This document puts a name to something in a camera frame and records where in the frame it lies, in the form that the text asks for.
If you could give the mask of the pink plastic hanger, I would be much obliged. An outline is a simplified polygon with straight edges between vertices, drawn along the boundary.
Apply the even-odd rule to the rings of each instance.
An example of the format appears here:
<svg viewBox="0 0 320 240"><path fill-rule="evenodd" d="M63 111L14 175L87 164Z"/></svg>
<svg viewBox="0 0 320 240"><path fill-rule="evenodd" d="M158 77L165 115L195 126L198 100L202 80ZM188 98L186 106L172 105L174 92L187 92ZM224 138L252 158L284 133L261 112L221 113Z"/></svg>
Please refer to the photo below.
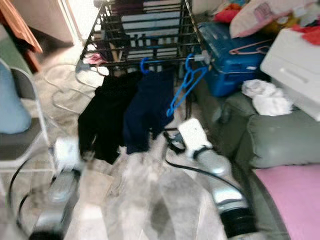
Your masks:
<svg viewBox="0 0 320 240"><path fill-rule="evenodd" d="M265 45L269 42L274 41L273 39L266 39L263 41L255 42L249 45L243 45L237 48L233 48L228 51L228 54L230 55L256 55L256 54L263 54L266 55L268 52L270 46ZM243 51L244 49L255 47L254 51Z"/></svg>

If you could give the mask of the navy garment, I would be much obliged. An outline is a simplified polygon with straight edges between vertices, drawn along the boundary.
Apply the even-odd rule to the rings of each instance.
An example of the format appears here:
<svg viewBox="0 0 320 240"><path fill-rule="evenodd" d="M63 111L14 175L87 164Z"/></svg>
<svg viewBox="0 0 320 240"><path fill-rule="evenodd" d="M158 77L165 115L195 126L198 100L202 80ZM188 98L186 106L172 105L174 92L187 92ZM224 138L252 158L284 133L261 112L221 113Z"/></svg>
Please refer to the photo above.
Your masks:
<svg viewBox="0 0 320 240"><path fill-rule="evenodd" d="M151 71L137 83L137 92L126 108L123 139L127 154L143 153L174 117L167 110L174 97L175 73Z"/></svg>

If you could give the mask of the black garment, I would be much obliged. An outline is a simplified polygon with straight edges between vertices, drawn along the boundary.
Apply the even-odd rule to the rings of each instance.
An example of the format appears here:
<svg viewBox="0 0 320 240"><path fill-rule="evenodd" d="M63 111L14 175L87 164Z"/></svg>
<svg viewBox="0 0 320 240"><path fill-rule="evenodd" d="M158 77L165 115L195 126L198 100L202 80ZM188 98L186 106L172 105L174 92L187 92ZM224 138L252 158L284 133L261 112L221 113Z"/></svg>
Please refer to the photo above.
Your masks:
<svg viewBox="0 0 320 240"><path fill-rule="evenodd" d="M108 75L94 90L78 117L78 149L80 153L94 152L94 157L113 164L124 145L124 114L137 93L142 79L141 71L124 73L118 77Z"/></svg>

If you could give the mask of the blue suitcase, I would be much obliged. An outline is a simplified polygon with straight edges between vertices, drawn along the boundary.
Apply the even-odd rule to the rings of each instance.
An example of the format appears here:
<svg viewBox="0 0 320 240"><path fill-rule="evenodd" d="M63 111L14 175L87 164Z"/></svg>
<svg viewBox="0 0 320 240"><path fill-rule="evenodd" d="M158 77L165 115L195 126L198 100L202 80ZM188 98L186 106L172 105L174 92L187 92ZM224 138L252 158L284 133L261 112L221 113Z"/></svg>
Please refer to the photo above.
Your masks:
<svg viewBox="0 0 320 240"><path fill-rule="evenodd" d="M260 70L265 54L231 55L230 50L260 41L272 40L261 33L242 38L231 38L230 26L218 22L198 24L206 52L210 55L210 70L204 80L210 93L215 97L228 96L240 90L247 80L266 80L267 75ZM254 51L255 46L243 51Z"/></svg>

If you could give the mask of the crumpled white cloth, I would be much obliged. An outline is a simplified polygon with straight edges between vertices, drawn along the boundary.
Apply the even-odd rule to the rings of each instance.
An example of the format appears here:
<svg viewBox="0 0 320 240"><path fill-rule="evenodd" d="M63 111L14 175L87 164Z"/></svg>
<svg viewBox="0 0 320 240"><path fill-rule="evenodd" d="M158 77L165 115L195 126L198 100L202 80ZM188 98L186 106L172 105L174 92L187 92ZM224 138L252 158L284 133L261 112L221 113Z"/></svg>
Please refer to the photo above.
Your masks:
<svg viewBox="0 0 320 240"><path fill-rule="evenodd" d="M276 117L293 112L293 102L280 87L273 83L254 78L242 83L242 93L252 100L259 115Z"/></svg>

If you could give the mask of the green sofa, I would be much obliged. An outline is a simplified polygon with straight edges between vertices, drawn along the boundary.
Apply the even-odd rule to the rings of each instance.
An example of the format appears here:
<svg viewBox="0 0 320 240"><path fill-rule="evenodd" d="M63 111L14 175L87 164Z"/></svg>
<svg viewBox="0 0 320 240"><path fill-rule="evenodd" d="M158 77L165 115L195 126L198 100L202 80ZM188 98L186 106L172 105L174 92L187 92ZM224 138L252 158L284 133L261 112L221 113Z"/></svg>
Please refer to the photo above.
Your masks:
<svg viewBox="0 0 320 240"><path fill-rule="evenodd" d="M260 115L241 92L215 97L199 83L192 92L199 121L215 150L226 156L234 178L253 207L256 226L267 240L291 240L274 200L254 169L320 164L320 122L302 110Z"/></svg>

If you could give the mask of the black metal drying rack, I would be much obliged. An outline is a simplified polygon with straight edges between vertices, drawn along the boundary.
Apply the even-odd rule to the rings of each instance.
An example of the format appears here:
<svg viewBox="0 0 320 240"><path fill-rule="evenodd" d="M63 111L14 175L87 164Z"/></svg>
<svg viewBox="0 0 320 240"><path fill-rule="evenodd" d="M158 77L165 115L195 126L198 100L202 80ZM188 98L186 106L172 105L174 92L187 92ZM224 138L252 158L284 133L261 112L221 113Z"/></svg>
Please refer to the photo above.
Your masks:
<svg viewBox="0 0 320 240"><path fill-rule="evenodd" d="M77 61L77 73L121 74L140 70L142 58L153 71L176 67L177 82L190 60L201 67L207 57L192 0L101 0Z"/></svg>

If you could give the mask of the pink cushion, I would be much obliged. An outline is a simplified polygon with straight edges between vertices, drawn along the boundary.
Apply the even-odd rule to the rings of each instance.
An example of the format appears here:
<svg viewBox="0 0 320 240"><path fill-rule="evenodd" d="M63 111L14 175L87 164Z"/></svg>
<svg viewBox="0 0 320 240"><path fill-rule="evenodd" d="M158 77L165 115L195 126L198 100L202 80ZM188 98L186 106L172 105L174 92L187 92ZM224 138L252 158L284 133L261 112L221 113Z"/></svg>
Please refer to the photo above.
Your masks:
<svg viewBox="0 0 320 240"><path fill-rule="evenodd" d="M320 164L254 169L291 240L320 240Z"/></svg>

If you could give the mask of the red cloth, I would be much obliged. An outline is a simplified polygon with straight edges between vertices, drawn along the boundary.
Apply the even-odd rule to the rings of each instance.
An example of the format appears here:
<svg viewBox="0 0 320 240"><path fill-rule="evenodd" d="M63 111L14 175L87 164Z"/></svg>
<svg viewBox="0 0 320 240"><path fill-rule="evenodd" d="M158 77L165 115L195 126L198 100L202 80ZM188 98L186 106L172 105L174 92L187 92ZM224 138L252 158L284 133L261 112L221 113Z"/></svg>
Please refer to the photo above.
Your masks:
<svg viewBox="0 0 320 240"><path fill-rule="evenodd" d="M241 5L237 3L231 3L228 6L224 7L224 9L222 9L221 11L217 12L213 17L213 21L217 23L230 24L241 10Z"/></svg>

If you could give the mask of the white grey folding chair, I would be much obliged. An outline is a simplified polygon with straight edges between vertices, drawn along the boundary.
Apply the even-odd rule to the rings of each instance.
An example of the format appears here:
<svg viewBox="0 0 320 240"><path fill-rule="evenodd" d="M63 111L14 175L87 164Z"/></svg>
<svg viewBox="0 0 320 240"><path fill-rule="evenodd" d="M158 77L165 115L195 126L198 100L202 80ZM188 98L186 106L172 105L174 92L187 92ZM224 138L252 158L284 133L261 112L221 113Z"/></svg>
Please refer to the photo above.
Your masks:
<svg viewBox="0 0 320 240"><path fill-rule="evenodd" d="M9 67L13 73L17 94L31 116L31 124L26 131L18 134L0 133L1 173L17 169L38 150L50 151L52 147L47 116L42 109L34 76L21 68Z"/></svg>

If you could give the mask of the white box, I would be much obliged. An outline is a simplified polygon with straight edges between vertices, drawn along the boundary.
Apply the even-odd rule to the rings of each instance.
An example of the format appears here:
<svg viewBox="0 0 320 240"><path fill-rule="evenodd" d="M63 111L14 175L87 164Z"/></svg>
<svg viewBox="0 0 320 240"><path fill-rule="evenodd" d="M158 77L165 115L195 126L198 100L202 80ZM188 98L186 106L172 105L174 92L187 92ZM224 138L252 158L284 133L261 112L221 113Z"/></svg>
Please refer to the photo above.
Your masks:
<svg viewBox="0 0 320 240"><path fill-rule="evenodd" d="M320 45L301 32L283 29L263 58L260 70L281 87L291 101L320 122Z"/></svg>

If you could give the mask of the light blue chair cushion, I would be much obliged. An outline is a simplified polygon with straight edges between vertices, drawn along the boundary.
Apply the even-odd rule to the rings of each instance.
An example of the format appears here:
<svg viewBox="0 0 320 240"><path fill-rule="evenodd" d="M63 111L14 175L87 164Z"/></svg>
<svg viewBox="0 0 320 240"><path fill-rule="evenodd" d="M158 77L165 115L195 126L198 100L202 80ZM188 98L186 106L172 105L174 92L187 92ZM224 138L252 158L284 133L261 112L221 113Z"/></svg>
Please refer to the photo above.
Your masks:
<svg viewBox="0 0 320 240"><path fill-rule="evenodd" d="M0 60L0 133L23 133L31 123L32 117L18 95L11 68Z"/></svg>

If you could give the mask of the pink white pillow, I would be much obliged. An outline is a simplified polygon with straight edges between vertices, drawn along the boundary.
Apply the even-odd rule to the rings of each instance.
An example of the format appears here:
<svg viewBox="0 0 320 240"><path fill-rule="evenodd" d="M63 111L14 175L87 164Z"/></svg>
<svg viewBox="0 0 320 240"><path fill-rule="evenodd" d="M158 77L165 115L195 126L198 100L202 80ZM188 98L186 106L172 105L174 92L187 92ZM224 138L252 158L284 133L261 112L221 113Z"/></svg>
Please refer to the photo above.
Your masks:
<svg viewBox="0 0 320 240"><path fill-rule="evenodd" d="M315 0L250 0L230 23L230 37L253 35L269 23L296 9L305 9Z"/></svg>

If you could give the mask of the brown wooden board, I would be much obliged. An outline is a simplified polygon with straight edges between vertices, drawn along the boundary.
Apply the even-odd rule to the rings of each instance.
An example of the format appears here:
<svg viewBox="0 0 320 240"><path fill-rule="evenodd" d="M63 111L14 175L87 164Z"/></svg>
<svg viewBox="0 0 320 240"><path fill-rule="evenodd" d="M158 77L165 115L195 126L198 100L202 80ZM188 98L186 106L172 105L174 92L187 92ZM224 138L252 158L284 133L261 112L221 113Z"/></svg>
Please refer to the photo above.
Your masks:
<svg viewBox="0 0 320 240"><path fill-rule="evenodd" d="M9 25L9 29L18 39L25 41L35 53L43 53L42 47L35 38L32 30L30 30L10 0L0 0L0 13L7 22L7 25Z"/></svg>

